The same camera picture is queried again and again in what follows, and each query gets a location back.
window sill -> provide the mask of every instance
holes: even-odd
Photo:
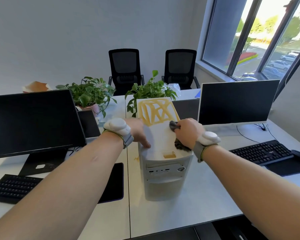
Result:
[[[219,82],[237,82],[237,80],[233,79],[232,77],[227,76],[226,74],[218,71],[217,69],[213,68],[212,66],[204,63],[203,61],[199,60],[196,61],[196,67],[200,68],[204,72],[211,75]]]

black keyboard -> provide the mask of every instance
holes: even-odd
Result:
[[[0,179],[0,202],[16,204],[25,197],[42,178],[5,174]]]
[[[260,166],[294,157],[290,150],[277,140],[234,149],[230,152]]]

white computer case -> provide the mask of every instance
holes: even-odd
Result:
[[[150,201],[174,198],[183,187],[193,157],[192,151],[179,150],[174,145],[176,135],[169,122],[179,121],[179,116],[167,97],[138,99],[137,108],[137,117],[144,121],[151,144],[150,149],[138,144],[145,198]]]

pink flower pot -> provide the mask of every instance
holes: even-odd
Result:
[[[87,110],[92,110],[92,113],[94,115],[94,117],[97,117],[97,114],[100,112],[100,109],[99,109],[99,105],[98,104],[94,104],[94,105],[91,105],[91,106],[88,106],[88,107],[80,107],[83,111],[87,111]]]

forearm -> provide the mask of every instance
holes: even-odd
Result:
[[[300,187],[218,145],[203,159],[267,238],[300,239]]]
[[[74,154],[0,219],[0,240],[77,239],[122,149],[105,132]]]

